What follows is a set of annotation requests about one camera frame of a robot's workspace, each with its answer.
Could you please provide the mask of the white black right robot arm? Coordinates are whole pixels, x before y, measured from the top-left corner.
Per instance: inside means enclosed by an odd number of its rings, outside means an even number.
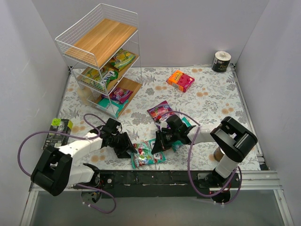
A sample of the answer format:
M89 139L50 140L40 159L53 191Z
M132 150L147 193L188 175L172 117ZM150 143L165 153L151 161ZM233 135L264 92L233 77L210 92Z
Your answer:
M221 186L239 163L257 144L257 137L232 117L225 117L220 123L201 126L187 126L178 115L173 114L164 121L165 126L156 131L155 144L151 153L170 149L180 141L193 146L199 143L215 142L224 152L215 169L206 176L211 184Z

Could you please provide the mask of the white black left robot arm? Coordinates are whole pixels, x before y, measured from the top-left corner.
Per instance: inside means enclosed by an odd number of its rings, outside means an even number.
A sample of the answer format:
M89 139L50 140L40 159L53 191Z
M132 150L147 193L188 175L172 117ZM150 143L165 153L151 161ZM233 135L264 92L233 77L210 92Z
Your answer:
M89 163L73 166L73 162L108 146L118 158L129 158L137 152L128 134L122 131L121 123L109 118L104 125L72 143L59 148L47 147L31 174L31 181L53 196L69 186L99 187L101 173L96 166Z

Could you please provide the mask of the green yellow Fox's candy bag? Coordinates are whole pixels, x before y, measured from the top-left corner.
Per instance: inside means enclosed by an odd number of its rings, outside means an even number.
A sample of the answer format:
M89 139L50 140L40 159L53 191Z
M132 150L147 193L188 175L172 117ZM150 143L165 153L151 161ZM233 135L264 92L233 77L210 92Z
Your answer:
M108 66L97 70L88 67L82 74L78 76L78 80L93 88L105 92L111 81L118 78L119 73Z
M129 65L134 59L136 55L127 51L120 49L110 60L109 64L113 66L118 71L123 70L127 65Z

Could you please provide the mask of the red orange candy box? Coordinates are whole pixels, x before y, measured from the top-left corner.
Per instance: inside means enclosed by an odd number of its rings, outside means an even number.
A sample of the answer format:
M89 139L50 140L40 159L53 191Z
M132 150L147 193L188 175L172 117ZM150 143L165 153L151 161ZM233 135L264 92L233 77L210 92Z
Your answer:
M176 70L168 79L167 83L177 88L181 92L185 93L191 85L194 83L195 79L186 73Z

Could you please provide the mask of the teal Fox's fruit candy bag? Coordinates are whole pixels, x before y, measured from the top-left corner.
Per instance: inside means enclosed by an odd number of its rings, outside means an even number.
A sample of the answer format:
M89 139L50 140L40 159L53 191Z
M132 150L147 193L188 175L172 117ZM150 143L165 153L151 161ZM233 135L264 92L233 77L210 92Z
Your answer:
M131 163L134 169L144 165L152 165L166 161L162 152L152 154L154 145L155 139L133 144L136 150L136 153L131 153Z

